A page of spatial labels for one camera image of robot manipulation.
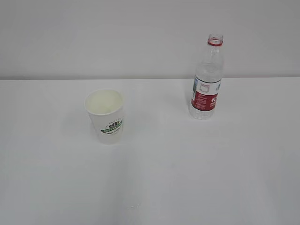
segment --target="plastic water bottle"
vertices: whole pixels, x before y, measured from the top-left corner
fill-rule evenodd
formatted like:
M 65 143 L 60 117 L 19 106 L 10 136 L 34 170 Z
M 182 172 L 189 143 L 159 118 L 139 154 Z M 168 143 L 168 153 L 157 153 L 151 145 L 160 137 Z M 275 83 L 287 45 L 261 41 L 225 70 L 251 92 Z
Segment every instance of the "plastic water bottle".
M 210 34 L 203 60 L 196 69 L 193 96 L 189 111 L 195 119 L 206 120 L 215 110 L 218 91 L 223 77 L 223 36 Z

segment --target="paper cup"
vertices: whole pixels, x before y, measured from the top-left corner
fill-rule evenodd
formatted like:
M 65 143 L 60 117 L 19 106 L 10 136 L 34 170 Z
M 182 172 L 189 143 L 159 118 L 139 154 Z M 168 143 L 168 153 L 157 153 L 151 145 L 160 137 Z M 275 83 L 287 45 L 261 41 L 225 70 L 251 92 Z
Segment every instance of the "paper cup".
M 123 130 L 123 97 L 111 89 L 92 92 L 84 102 L 100 142 L 114 144 Z

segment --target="green logo on cup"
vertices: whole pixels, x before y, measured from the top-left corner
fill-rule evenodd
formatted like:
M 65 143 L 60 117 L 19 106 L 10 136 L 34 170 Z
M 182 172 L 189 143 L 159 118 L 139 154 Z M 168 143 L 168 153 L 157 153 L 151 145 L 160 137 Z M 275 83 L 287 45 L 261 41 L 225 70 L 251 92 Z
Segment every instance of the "green logo on cup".
M 119 128 L 122 125 L 123 120 L 118 120 L 118 121 L 114 121 L 112 122 L 108 127 L 108 129 L 105 130 L 101 130 L 102 133 L 108 133 L 110 131 L 113 131 L 117 128 Z

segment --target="white table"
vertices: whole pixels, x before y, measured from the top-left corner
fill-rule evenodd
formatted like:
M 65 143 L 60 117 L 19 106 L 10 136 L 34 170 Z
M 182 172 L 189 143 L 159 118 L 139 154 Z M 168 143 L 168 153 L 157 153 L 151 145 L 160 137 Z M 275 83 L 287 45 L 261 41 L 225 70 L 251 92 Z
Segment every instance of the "white table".
M 224 79 L 211 120 L 193 81 L 0 81 L 1 225 L 300 224 L 300 78 Z M 102 145 L 83 107 L 127 114 Z

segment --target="cup rim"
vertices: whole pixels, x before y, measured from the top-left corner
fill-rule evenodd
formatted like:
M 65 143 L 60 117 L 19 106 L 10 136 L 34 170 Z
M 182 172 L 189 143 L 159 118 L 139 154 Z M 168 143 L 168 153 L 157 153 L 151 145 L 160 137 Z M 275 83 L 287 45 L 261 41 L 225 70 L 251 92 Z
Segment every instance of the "cup rim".
M 105 113 L 105 114 L 97 114 L 97 113 L 91 112 L 91 111 L 86 107 L 86 101 L 88 100 L 88 98 L 89 98 L 92 94 L 94 94 L 95 92 L 100 91 L 100 90 L 112 90 L 112 91 L 114 91 L 114 92 L 117 92 L 117 93 L 120 95 L 121 100 L 122 100 L 121 106 L 120 106 L 119 108 L 117 108 L 115 111 L 112 111 L 112 112 L 109 112 L 109 113 Z M 120 92 L 118 92 L 117 90 L 110 89 L 110 88 L 104 88 L 104 89 L 97 89 L 97 90 L 94 90 L 94 91 L 92 91 L 90 94 L 88 94 L 88 96 L 87 96 L 87 97 L 85 98 L 85 100 L 84 100 L 84 108 L 85 108 L 85 110 L 88 111 L 89 114 L 92 114 L 92 115 L 94 115 L 94 116 L 107 116 L 107 115 L 113 114 L 113 113 L 119 111 L 119 110 L 123 107 L 123 104 L 124 104 L 124 98 L 123 98 L 123 95 L 122 95 Z

